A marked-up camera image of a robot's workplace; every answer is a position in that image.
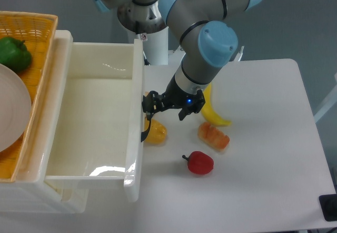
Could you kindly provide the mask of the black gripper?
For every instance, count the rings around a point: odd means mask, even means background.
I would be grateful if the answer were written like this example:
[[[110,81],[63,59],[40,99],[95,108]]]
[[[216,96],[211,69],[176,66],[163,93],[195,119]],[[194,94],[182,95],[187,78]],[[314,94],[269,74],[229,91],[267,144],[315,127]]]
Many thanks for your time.
[[[147,120],[151,120],[154,114],[168,109],[180,109],[179,120],[182,121],[190,114],[198,114],[205,104],[203,91],[197,89],[196,94],[185,92],[179,87],[174,77],[170,80],[166,91],[159,94],[150,91],[143,96],[142,110]]]

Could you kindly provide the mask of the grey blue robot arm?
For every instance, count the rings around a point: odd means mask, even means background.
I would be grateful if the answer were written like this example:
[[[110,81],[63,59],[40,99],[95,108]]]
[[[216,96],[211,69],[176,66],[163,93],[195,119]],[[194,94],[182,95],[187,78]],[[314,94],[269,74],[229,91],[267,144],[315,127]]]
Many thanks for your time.
[[[120,23],[136,34],[169,28],[185,55],[163,94],[143,98],[147,119],[167,109],[179,118],[198,113],[205,104],[203,90],[226,65],[238,46],[237,35],[224,20],[262,0],[94,0],[101,11],[118,7]]]

